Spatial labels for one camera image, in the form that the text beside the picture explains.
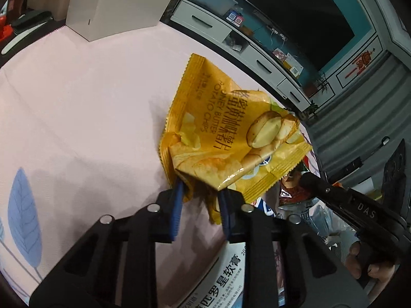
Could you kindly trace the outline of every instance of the table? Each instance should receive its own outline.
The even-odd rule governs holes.
[[[193,52],[243,89],[263,90],[162,23],[91,43],[64,26],[0,69],[0,263],[27,302],[101,215],[132,215],[169,188],[157,146]],[[313,154],[309,159],[318,170]],[[27,187],[12,187],[25,177],[32,197]],[[221,227],[209,223],[203,204],[186,203],[176,242],[156,248],[160,307],[186,294],[222,244]]]

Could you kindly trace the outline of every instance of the potato chip bag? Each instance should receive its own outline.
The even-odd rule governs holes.
[[[215,191],[230,186],[251,203],[311,149],[299,135],[299,123],[265,92],[242,90],[192,54],[167,116],[160,158],[170,184],[179,175],[188,185],[185,200],[196,180],[212,188],[208,209],[218,222],[219,214],[212,214]]]

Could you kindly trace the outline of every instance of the human hand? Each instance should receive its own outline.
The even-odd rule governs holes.
[[[345,267],[355,279],[361,277],[361,266],[357,259],[360,253],[361,244],[355,242],[350,247],[349,255],[345,260]],[[382,290],[387,286],[388,282],[391,280],[395,272],[394,265],[391,262],[382,262],[377,264],[371,264],[368,267],[368,275],[371,278],[377,279],[377,283],[368,293],[368,299],[372,302],[375,298],[382,292]]]

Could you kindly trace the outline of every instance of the drawer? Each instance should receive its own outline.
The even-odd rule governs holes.
[[[285,76],[255,48],[248,45],[240,54],[246,65],[271,86],[277,86]]]
[[[289,79],[285,79],[277,86],[277,88],[284,94],[284,96],[293,102],[300,111],[304,111],[309,107],[310,103],[307,98],[298,91]]]
[[[174,15],[171,16],[171,19],[196,33],[205,34],[219,43],[222,43],[231,32],[230,27],[222,21],[184,0],[180,3]]]

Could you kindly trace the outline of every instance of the television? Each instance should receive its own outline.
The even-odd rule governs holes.
[[[354,32],[333,0],[245,0],[268,18],[319,71]]]

